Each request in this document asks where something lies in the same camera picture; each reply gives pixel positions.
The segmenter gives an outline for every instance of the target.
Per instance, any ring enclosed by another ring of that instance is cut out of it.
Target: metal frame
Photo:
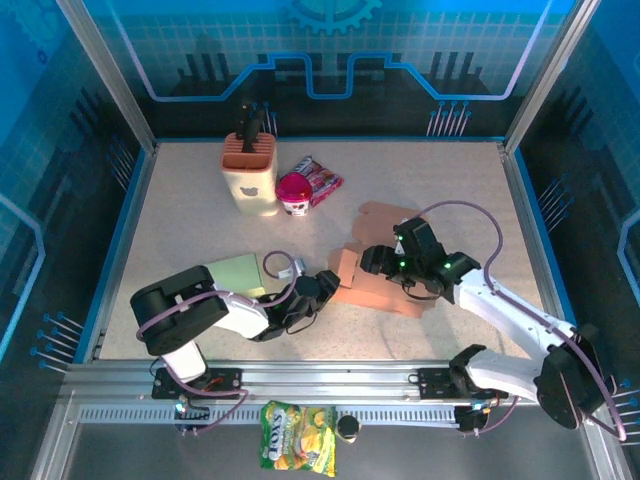
[[[551,87],[567,65],[569,56],[580,41],[591,17],[600,5],[600,0],[583,0],[574,6],[563,33],[558,37],[556,47],[550,54],[542,74],[527,94],[522,106],[516,113],[506,135],[505,150],[514,154],[525,133],[531,126]]]
[[[156,154],[149,155],[140,152],[136,161],[129,189],[122,204],[118,223],[87,314],[85,328],[73,359],[75,363],[91,362],[98,353],[96,349],[113,312],[116,293],[120,287],[122,272],[129,256],[147,188],[151,182],[156,157]]]
[[[56,0],[56,2],[122,116],[140,142],[140,146],[147,153],[153,154],[156,149],[156,139],[151,127],[84,3],[82,0]]]
[[[84,5],[79,0],[57,1],[143,148],[154,152],[156,145],[153,134]],[[574,9],[546,70],[509,129],[506,149],[499,144],[543,304],[549,313],[560,318],[565,316],[561,295],[553,280],[552,268],[528,199],[523,172],[514,154],[598,4],[599,0],[584,0]],[[141,181],[134,186],[136,202],[141,203],[144,197],[150,170],[148,167],[147,174],[141,175]],[[132,208],[129,213],[131,218],[127,219],[129,226],[125,231],[128,228],[132,234],[132,225],[137,221],[139,209]],[[128,242],[122,242],[123,246],[115,253],[113,265],[118,265],[118,258],[126,258]],[[116,277],[121,273],[118,268],[111,270],[105,280],[105,295],[102,295],[96,310],[99,325],[104,325],[100,321],[108,318],[111,308],[109,299],[117,288]],[[97,335],[94,335],[89,345],[94,345],[96,341]],[[82,360],[91,362],[91,355],[86,354]],[[457,404],[464,404],[456,400],[420,401],[417,387],[408,383],[408,375],[417,368],[442,368],[447,365],[445,362],[211,362],[210,365],[244,370],[244,386],[249,389],[250,397],[246,406],[239,410],[244,413],[232,418],[232,423],[255,422],[256,407],[272,398],[297,404],[337,405],[358,415],[371,413],[370,420],[369,417],[361,418],[386,424],[403,424],[407,418],[410,422],[420,424],[425,424],[429,419],[443,418],[445,423],[450,424],[451,417],[446,412]],[[149,396],[152,378],[148,366],[147,361],[113,360],[70,366],[31,478],[62,478],[79,423],[174,423],[173,403],[153,400]],[[231,400],[218,400],[212,405],[216,407],[216,414],[220,415],[232,403]],[[598,415],[601,418],[606,416],[602,411]],[[600,478],[632,478],[622,448],[613,437],[605,436],[598,427],[590,424],[585,424],[583,432]]]

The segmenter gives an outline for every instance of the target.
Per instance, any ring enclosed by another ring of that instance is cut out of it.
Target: red candy package
[[[292,172],[301,173],[309,180],[313,188],[313,194],[310,200],[312,207],[318,205],[327,198],[331,192],[344,183],[342,177],[324,168],[316,162],[311,155],[304,157]]]

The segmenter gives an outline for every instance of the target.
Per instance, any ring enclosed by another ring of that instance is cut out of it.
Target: cable clip
[[[298,276],[304,275],[304,273],[307,271],[307,264],[304,262],[303,259],[296,258],[293,261],[293,264],[295,266],[296,272],[298,272]],[[277,276],[279,280],[283,280],[285,278],[291,278],[293,276],[293,269],[291,268],[291,266],[289,266],[289,268],[280,270]]]
[[[544,331],[549,334],[552,335],[554,333],[554,330],[558,329],[560,330],[560,325],[562,324],[562,321],[560,319],[556,319],[548,314],[543,314],[542,317],[549,322],[549,326],[545,327]]]

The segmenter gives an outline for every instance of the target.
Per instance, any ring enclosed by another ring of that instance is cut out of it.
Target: pink lid
[[[297,172],[286,174],[276,187],[276,196],[280,200],[290,203],[309,200],[312,193],[313,188],[309,180]]]

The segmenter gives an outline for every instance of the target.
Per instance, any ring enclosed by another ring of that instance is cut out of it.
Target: green paper
[[[210,263],[206,267],[217,285],[246,297],[265,294],[255,253]]]

